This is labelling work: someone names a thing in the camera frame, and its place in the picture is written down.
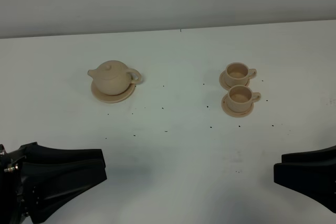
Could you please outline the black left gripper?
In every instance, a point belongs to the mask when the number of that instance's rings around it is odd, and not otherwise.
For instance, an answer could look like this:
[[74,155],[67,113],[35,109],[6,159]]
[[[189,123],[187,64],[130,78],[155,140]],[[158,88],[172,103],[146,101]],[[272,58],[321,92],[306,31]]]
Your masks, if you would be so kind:
[[1,223],[45,222],[105,181],[105,167],[101,149],[61,150],[33,142],[8,153],[1,145]]

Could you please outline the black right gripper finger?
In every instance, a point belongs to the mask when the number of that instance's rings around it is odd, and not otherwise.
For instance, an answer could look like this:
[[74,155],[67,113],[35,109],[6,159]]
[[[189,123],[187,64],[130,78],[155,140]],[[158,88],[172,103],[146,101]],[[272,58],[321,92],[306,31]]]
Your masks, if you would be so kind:
[[317,151],[283,154],[282,164],[335,164],[335,146]]
[[274,182],[335,213],[335,162],[278,163],[274,165]]

